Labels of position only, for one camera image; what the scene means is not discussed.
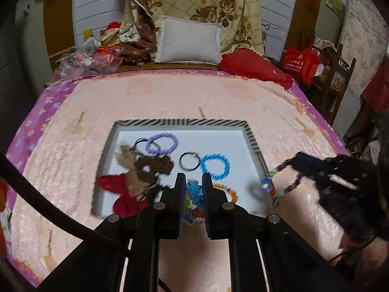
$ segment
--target purple beaded bracelet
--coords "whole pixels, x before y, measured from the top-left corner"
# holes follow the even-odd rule
[[[174,141],[173,146],[170,147],[169,149],[161,149],[161,150],[150,148],[151,144],[155,140],[162,138],[162,137],[171,138]],[[149,138],[149,140],[146,143],[146,150],[148,153],[154,154],[154,155],[167,155],[167,154],[171,154],[177,148],[177,146],[178,146],[178,139],[175,135],[173,135],[172,133],[160,133],[160,134],[151,136]]]

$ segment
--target black key ring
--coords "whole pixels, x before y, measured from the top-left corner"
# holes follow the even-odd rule
[[[197,160],[198,160],[197,166],[195,166],[193,169],[185,168],[185,167],[182,165],[182,163],[181,163],[182,157],[185,156],[185,155],[191,155],[192,157],[197,158]],[[178,162],[179,162],[179,164],[180,164],[180,167],[181,167],[183,170],[185,170],[185,171],[193,171],[193,170],[196,170],[196,169],[200,166],[200,156],[199,156],[198,153],[194,153],[194,152],[192,152],[192,151],[189,151],[189,152],[187,152],[187,153],[183,153],[183,154],[180,156],[180,160],[179,160]]]
[[[143,157],[154,157],[154,155],[145,155],[145,154],[141,153],[141,152],[137,149],[137,144],[142,143],[142,142],[146,142],[146,141],[148,141],[147,138],[138,138],[138,139],[135,141],[135,144],[134,144],[134,146],[133,146],[133,149],[134,149],[135,153],[137,153],[137,154],[140,155],[140,156],[143,156]],[[161,146],[159,146],[156,142],[152,142],[151,144],[154,145],[155,147],[157,147],[158,150],[161,150]]]

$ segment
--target pillow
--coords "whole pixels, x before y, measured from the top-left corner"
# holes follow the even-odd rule
[[[220,24],[162,15],[155,62],[217,65],[221,61],[220,32]]]

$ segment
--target orange beaded bracelet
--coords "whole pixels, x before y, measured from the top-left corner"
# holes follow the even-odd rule
[[[232,190],[231,188],[223,185],[223,184],[214,184],[214,188],[224,190],[228,195],[231,196],[231,203],[235,204],[238,201],[238,194],[236,191]]]

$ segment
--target red bag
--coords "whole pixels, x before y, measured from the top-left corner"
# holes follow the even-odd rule
[[[273,81],[283,86],[285,90],[293,84],[290,75],[247,48],[239,48],[231,54],[223,55],[219,70],[252,79]]]
[[[312,52],[312,45],[303,51],[289,47],[283,59],[285,69],[288,69],[296,80],[308,85],[312,83],[320,63],[320,58]]]

